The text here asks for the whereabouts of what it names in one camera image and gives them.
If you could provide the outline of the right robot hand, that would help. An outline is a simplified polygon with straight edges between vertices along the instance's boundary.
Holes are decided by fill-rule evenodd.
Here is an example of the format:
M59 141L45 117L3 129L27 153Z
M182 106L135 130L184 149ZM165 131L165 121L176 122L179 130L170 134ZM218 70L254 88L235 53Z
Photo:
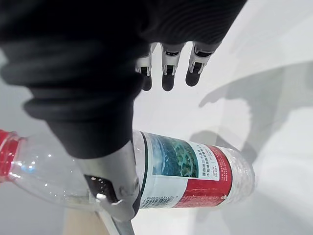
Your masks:
M154 42L217 48L243 0L3 0L3 80L27 87L25 110L44 120L87 176L108 181L104 209L120 221L139 209L132 144L135 71Z

